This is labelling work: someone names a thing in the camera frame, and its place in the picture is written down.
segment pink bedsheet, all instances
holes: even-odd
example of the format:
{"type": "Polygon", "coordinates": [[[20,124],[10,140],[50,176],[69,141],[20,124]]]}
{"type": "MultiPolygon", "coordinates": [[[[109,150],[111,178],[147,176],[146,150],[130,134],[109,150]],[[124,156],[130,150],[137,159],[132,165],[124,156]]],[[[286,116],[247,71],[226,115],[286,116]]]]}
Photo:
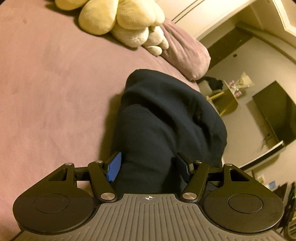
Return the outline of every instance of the pink bedsheet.
{"type": "Polygon", "coordinates": [[[107,159],[128,75],[153,69],[198,90],[161,57],[77,27],[51,1],[0,5],[0,240],[19,232],[14,200],[66,162],[107,159]]]}

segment desk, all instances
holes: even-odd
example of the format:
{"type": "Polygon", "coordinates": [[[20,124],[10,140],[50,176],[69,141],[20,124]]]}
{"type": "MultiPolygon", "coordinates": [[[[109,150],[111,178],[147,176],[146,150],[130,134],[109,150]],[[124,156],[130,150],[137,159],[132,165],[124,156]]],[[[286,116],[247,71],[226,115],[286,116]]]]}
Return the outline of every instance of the desk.
{"type": "Polygon", "coordinates": [[[212,101],[220,116],[234,112],[239,105],[237,98],[225,81],[223,81],[222,92],[212,97],[207,97],[207,100],[212,101]]]}

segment black tv screen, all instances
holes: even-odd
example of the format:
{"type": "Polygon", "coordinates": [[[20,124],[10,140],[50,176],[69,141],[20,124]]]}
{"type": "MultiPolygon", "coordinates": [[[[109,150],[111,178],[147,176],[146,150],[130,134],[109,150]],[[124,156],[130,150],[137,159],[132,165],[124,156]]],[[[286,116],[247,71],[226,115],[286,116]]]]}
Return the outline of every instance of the black tv screen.
{"type": "Polygon", "coordinates": [[[253,100],[278,141],[288,145],[296,139],[296,105],[278,82],[255,94],[253,100]]]}

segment pink pillow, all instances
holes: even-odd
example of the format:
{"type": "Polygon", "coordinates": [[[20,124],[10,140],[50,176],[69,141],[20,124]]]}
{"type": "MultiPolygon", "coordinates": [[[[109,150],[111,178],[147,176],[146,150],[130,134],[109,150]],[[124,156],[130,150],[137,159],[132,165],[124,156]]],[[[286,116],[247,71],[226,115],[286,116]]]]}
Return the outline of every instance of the pink pillow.
{"type": "Polygon", "coordinates": [[[160,27],[169,43],[161,56],[190,81],[204,76],[211,61],[206,47],[168,19],[160,27]]]}

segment yellow plush toy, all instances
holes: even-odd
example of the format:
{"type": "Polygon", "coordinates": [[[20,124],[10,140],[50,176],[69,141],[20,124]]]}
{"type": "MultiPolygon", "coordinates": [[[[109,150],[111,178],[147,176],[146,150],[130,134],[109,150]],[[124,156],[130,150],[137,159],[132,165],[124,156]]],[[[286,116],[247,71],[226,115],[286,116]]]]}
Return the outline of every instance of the yellow plush toy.
{"type": "Polygon", "coordinates": [[[55,0],[61,10],[83,7],[79,26],[93,35],[108,32],[129,47],[143,45],[153,55],[160,55],[168,42],[159,27],[165,16],[154,0],[55,0]]]}

